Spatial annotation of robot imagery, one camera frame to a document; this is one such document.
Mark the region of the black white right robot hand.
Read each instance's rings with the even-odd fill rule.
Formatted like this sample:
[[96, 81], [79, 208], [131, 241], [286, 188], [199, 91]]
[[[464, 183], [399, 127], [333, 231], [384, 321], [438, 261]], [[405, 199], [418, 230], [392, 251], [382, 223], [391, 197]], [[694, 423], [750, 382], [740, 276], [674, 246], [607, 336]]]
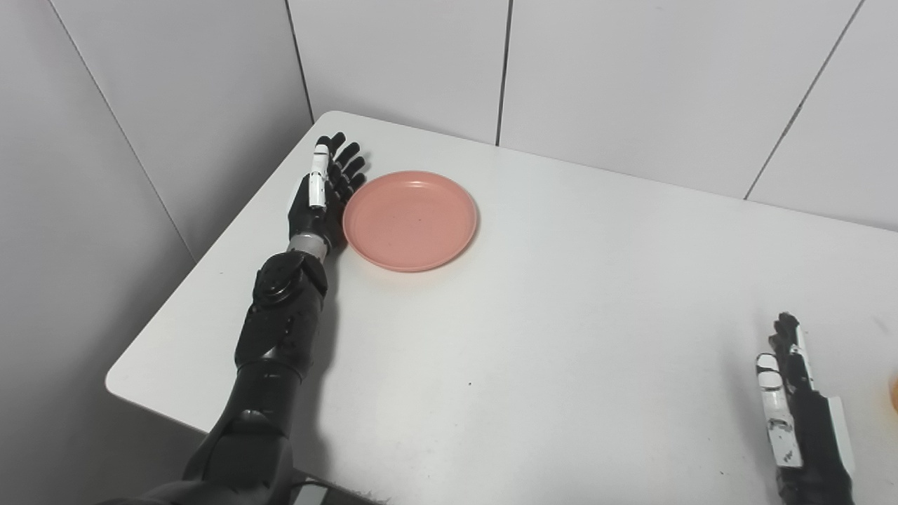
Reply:
[[822, 394], [812, 376], [799, 320], [779, 314], [757, 355], [755, 375], [784, 504], [853, 504], [855, 457], [839, 397]]

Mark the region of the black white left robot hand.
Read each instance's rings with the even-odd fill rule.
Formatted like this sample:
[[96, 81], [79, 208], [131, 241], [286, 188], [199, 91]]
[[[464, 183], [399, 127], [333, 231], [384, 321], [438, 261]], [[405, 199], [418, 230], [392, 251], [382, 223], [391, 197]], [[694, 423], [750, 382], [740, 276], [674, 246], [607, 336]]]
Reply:
[[322, 135], [312, 152], [311, 167], [302, 178], [288, 211], [288, 236], [316, 234], [328, 249], [346, 243], [342, 224], [350, 198], [365, 184], [366, 160], [359, 143], [346, 135]]

